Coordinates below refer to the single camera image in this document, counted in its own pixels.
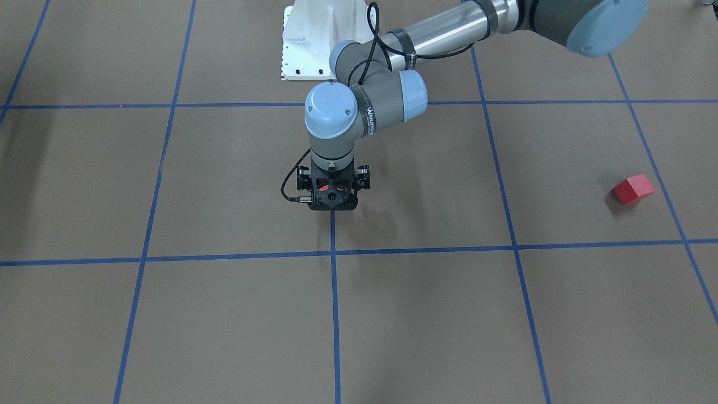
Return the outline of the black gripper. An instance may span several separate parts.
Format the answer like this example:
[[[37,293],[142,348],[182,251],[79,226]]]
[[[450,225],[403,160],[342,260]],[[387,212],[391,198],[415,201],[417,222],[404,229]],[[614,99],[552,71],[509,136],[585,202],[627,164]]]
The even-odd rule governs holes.
[[[316,164],[311,168],[299,166],[297,190],[308,191],[298,202],[312,210],[354,210],[357,208],[357,192],[370,189],[370,168],[367,164],[348,167],[340,171],[323,171]]]

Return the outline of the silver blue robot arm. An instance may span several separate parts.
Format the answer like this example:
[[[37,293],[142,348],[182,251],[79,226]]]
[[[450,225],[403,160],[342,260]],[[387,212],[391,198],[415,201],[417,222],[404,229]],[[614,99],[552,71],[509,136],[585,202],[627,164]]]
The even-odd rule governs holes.
[[[303,119],[308,167],[296,163],[302,195],[287,196],[312,210],[352,210],[370,188],[369,166],[355,166],[357,140],[423,114],[428,91],[416,66],[469,51],[494,34],[533,31],[585,57],[609,54],[630,38],[648,11],[646,1],[463,1],[456,7],[385,34],[379,6],[367,6],[372,38],[346,39],[330,52],[332,82],[315,85]]]

